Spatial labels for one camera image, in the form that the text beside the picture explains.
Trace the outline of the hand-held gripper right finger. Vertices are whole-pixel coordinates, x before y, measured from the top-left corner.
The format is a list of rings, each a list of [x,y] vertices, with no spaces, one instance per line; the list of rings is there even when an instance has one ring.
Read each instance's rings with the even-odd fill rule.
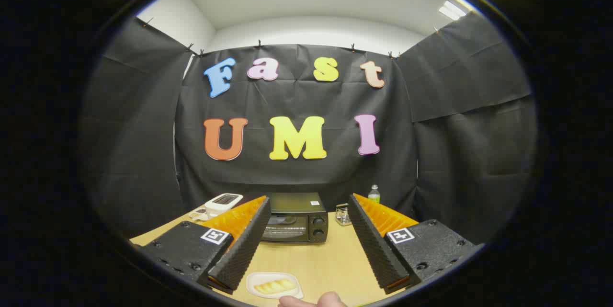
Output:
[[[386,294],[438,278],[477,252],[438,220],[418,222],[364,196],[350,196],[348,214]]]

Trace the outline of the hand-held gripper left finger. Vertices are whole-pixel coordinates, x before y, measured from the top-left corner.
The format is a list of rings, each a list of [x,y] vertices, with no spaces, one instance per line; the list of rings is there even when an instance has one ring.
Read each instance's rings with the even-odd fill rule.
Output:
[[[270,214],[270,199],[261,196],[203,224],[184,220],[140,250],[180,278],[232,294],[252,261]]]

